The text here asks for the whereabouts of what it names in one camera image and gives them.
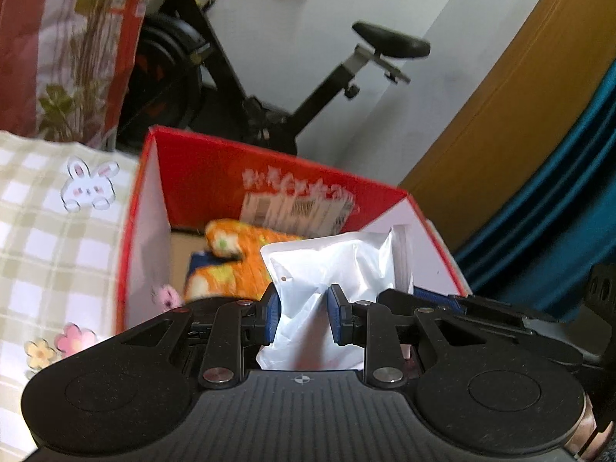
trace stationary bike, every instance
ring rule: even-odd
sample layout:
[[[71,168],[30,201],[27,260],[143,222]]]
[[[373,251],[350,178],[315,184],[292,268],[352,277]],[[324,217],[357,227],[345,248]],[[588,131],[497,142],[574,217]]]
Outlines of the stationary bike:
[[[339,92],[349,99],[358,94],[352,80],[362,67],[372,62],[393,83],[409,83],[410,78],[384,58],[415,59],[430,53],[425,40],[356,22],[352,29],[374,50],[357,45],[295,112],[288,113],[247,96],[208,20],[206,12],[214,1],[200,6],[196,0],[165,0],[158,13],[146,17],[122,106],[120,148],[139,150],[148,128],[158,124],[297,154],[298,134]],[[215,87],[204,85],[201,67]],[[204,110],[209,122],[193,126]]]

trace black saddle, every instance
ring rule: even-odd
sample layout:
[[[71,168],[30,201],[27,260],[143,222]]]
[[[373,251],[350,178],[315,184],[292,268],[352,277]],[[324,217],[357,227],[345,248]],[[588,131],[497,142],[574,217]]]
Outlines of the black saddle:
[[[430,54],[430,43],[393,29],[359,21],[353,24],[353,30],[385,57],[417,59]]]

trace red box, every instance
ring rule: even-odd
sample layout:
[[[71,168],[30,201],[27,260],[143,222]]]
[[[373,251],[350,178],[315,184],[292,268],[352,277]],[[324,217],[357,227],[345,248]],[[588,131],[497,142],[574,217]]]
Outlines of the red box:
[[[267,217],[255,201],[261,198],[269,206]],[[276,218],[300,201],[310,202],[310,217]],[[247,215],[260,225],[278,220],[275,228],[304,235],[386,232],[410,224],[414,284],[466,294],[449,252],[405,191],[279,152],[155,127],[141,155],[122,242],[116,331],[158,314],[151,293],[169,281],[171,228],[202,231],[212,219]]]

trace silver packaging bag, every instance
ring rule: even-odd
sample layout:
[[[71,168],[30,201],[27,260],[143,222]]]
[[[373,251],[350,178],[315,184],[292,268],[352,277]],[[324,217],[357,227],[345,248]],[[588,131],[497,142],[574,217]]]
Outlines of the silver packaging bag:
[[[363,349],[334,343],[324,293],[340,285],[349,302],[375,302],[387,288],[412,292],[411,228],[384,233],[344,233],[272,243],[261,256],[282,305],[273,344],[257,361],[264,370],[363,368]]]

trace teal curtain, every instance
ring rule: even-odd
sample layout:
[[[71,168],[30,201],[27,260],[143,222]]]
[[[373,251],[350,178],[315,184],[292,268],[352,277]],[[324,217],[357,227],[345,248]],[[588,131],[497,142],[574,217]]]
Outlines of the teal curtain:
[[[455,259],[475,293],[572,317],[590,267],[616,262],[616,62],[559,146]]]

